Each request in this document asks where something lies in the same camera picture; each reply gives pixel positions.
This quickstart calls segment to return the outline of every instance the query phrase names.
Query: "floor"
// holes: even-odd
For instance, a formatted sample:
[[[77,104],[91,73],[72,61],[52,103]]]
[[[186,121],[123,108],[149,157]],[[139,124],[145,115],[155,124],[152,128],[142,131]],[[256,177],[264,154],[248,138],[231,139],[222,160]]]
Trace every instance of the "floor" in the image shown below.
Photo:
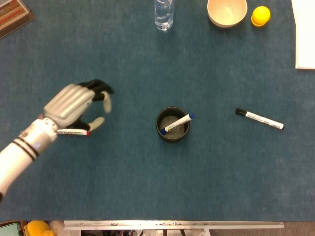
[[[315,222],[284,223],[284,229],[210,230],[211,236],[315,236]]]

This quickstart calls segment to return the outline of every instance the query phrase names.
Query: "pen holder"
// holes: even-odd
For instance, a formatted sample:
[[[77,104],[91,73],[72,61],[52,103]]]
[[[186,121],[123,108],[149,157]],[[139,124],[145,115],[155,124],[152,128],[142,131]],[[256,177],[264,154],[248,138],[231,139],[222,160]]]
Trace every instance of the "pen holder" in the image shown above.
[[[161,133],[161,129],[179,120],[185,115],[187,115],[187,113],[179,107],[164,108],[158,114],[156,119],[156,128],[160,138],[169,143],[175,143],[183,139],[189,131],[190,121],[186,122],[183,125],[179,125],[178,127],[167,132],[165,135]]]

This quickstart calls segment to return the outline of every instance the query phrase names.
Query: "black marker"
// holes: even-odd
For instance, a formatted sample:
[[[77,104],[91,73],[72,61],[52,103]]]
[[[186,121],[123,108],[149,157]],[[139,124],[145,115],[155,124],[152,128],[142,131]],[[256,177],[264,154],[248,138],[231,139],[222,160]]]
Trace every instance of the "black marker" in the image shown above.
[[[272,127],[275,127],[277,129],[284,130],[284,124],[282,124],[280,122],[276,122],[276,121],[274,121],[272,119],[261,117],[259,115],[254,114],[254,113],[244,111],[244,110],[242,110],[240,108],[236,108],[235,113],[239,114],[239,115],[242,115],[242,116],[245,116],[245,117],[248,117],[248,118],[251,118],[251,119],[254,119],[254,120],[257,120],[257,121],[259,121],[261,123],[268,124],[268,125],[270,125]]]

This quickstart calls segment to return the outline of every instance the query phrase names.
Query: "white bowl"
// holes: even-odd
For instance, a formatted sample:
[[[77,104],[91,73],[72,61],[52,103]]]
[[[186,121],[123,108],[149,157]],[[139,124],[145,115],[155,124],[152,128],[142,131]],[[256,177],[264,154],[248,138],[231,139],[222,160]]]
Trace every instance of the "white bowl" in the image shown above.
[[[216,26],[227,28],[239,23],[247,13],[246,0],[208,0],[208,15]]]

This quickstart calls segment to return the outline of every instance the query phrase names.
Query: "blue marker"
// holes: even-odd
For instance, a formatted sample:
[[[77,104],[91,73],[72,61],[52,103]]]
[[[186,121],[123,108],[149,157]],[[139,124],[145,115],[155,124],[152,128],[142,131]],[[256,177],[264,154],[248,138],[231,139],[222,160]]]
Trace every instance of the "blue marker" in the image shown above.
[[[170,125],[166,126],[164,129],[161,129],[161,133],[162,135],[165,135],[167,132],[171,131],[172,129],[176,128],[177,126],[184,124],[190,120],[193,119],[193,114],[188,114],[182,118],[180,118],[179,120],[171,123]]]

